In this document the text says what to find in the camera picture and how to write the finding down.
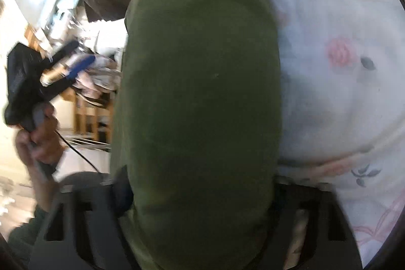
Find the person's left hand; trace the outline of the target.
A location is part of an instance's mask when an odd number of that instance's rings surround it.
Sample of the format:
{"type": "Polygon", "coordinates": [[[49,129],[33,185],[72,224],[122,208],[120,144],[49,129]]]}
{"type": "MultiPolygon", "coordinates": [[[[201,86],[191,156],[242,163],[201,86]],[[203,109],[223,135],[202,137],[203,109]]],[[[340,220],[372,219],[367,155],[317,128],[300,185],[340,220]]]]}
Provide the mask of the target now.
{"type": "Polygon", "coordinates": [[[15,137],[15,147],[21,162],[28,168],[34,162],[56,165],[63,155],[63,147],[57,134],[58,120],[54,116],[54,107],[47,103],[43,109],[44,121],[32,133],[19,130],[15,137]]]}

